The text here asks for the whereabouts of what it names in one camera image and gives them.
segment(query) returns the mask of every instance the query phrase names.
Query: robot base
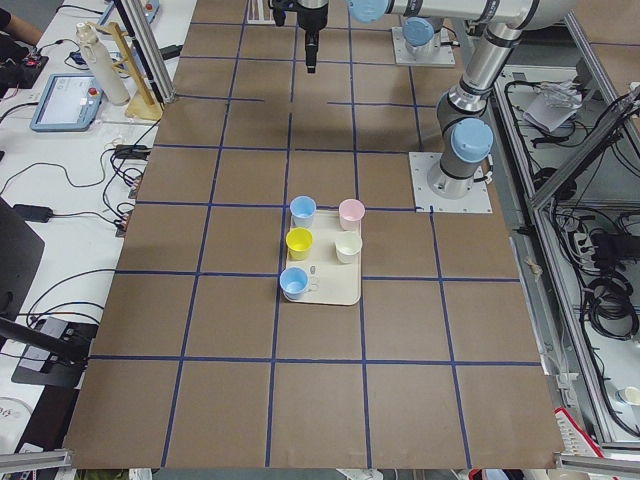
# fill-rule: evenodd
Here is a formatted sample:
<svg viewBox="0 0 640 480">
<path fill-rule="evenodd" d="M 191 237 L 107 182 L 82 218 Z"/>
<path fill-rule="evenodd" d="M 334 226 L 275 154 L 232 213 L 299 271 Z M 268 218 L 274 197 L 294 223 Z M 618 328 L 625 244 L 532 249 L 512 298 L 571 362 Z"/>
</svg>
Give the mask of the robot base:
<svg viewBox="0 0 640 480">
<path fill-rule="evenodd" d="M 453 57 L 453 50 L 448 45 L 441 45 L 438 48 L 427 49 L 423 55 L 416 58 L 409 53 L 405 46 L 402 27 L 393 27 L 391 29 L 391 35 L 393 37 L 393 52 L 395 53 L 396 63 L 398 65 L 447 68 L 453 68 L 456 66 L 456 59 Z M 449 35 L 446 30 L 442 29 L 441 35 L 441 42 L 449 41 Z"/>
<path fill-rule="evenodd" d="M 493 213 L 487 185 L 484 182 L 473 183 L 467 195 L 457 200 L 441 197 L 431 189 L 427 177 L 441 156 L 441 153 L 431 152 L 409 153 L 413 198 L 417 211 L 429 212 L 433 208 L 434 212 L 445 213 Z M 482 171 L 478 169 L 476 175 L 482 176 Z"/>
</svg>

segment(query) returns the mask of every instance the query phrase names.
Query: tiled table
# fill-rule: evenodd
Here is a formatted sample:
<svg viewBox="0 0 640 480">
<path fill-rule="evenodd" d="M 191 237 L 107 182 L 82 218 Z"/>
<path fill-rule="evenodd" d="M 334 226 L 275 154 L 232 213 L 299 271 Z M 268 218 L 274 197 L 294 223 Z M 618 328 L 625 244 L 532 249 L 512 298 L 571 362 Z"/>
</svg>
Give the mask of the tiled table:
<svg viewBox="0 0 640 480">
<path fill-rule="evenodd" d="M 78 467 L 545 467 L 562 449 L 508 232 L 416 213 L 456 70 L 392 66 L 389 17 L 302 32 L 200 0 L 66 446 Z M 287 203 L 358 197 L 363 295 L 277 288 Z"/>
</svg>

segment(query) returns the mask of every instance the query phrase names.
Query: beige tray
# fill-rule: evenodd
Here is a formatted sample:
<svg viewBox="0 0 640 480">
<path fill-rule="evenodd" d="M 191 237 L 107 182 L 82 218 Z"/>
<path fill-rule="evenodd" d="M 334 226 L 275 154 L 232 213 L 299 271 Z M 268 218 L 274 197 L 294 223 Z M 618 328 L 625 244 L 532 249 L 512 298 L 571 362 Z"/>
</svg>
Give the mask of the beige tray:
<svg viewBox="0 0 640 480">
<path fill-rule="evenodd" d="M 313 247 L 306 260 L 292 260 L 287 255 L 287 268 L 300 267 L 309 275 L 309 290 L 298 303 L 353 305 L 361 294 L 361 258 L 357 262 L 340 263 L 336 256 L 335 236 L 342 232 L 337 211 L 316 211 L 311 228 Z"/>
</svg>

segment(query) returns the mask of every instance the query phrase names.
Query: screen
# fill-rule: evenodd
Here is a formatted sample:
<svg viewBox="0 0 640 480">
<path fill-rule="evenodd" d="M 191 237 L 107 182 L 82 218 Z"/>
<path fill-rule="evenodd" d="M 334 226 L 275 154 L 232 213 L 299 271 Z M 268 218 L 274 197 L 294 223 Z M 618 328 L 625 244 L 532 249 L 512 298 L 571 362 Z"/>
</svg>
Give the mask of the screen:
<svg viewBox="0 0 640 480">
<path fill-rule="evenodd" d="M 44 242 L 31 227 L 0 198 L 0 316 L 15 320 L 27 297 Z M 0 348 L 4 338 L 0 337 Z"/>
<path fill-rule="evenodd" d="M 93 77 L 59 77 L 51 85 L 49 97 L 38 123 L 60 125 L 78 123 L 82 108 L 87 104 L 87 91 Z"/>
</svg>

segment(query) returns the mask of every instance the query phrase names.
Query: white bottle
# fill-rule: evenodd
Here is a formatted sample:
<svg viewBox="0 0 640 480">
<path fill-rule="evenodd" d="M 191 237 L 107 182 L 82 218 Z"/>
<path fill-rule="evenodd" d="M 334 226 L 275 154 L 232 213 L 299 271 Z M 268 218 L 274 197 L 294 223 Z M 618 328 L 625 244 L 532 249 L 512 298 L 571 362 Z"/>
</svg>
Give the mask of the white bottle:
<svg viewBox="0 0 640 480">
<path fill-rule="evenodd" d="M 129 92 L 124 82 L 113 69 L 113 61 L 107 47 L 98 39 L 91 25 L 76 25 L 76 37 L 80 45 L 80 54 L 96 77 L 107 99 L 114 105 L 123 105 L 129 101 Z"/>
</svg>

